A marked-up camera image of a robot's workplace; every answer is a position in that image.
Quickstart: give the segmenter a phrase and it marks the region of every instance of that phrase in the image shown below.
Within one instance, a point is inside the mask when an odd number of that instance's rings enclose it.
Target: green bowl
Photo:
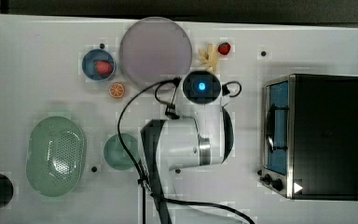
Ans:
[[[130,150],[133,158],[138,162],[138,142],[135,137],[130,134],[123,133],[122,138],[127,148]],[[106,162],[115,170],[128,170],[133,166],[130,156],[127,154],[126,150],[120,143],[118,134],[109,138],[103,148],[103,156]]]
[[[31,186],[49,197],[69,192],[79,181],[86,159],[86,138],[63,117],[40,121],[29,141],[26,174]]]

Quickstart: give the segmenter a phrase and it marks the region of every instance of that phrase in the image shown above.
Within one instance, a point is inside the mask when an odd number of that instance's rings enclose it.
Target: dark background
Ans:
[[[0,13],[358,27],[358,0],[0,0]]]

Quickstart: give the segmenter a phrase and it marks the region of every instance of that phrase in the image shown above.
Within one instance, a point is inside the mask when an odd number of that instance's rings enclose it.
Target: oven knob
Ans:
[[[269,185],[271,183],[271,176],[270,175],[264,175],[264,177],[260,177],[261,181],[264,181],[266,185]]]
[[[282,181],[280,180],[280,178],[276,179],[276,180],[272,180],[271,181],[271,185],[273,188],[275,188],[277,191],[281,191],[283,189],[283,184]]]

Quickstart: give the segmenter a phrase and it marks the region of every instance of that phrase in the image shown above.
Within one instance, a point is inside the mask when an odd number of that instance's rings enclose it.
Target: green colander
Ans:
[[[45,196],[62,196],[79,181],[85,159],[86,138],[75,123],[63,117],[43,119],[31,133],[28,181]]]

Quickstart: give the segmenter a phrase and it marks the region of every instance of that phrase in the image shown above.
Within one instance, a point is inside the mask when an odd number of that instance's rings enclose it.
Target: small bowl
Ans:
[[[108,76],[101,76],[98,74],[97,70],[95,69],[95,64],[98,61],[104,61],[110,63],[113,67],[113,71]],[[83,58],[82,63],[83,72],[91,80],[94,81],[106,81],[112,79],[112,77],[116,74],[116,62],[113,59],[112,55],[106,52],[103,49],[93,49],[89,53],[87,53]]]
[[[130,134],[122,133],[123,141],[129,148],[134,159],[139,161],[138,141]],[[124,171],[133,166],[130,156],[121,145],[118,134],[115,134],[106,142],[103,148],[103,156],[110,167],[115,170]]]

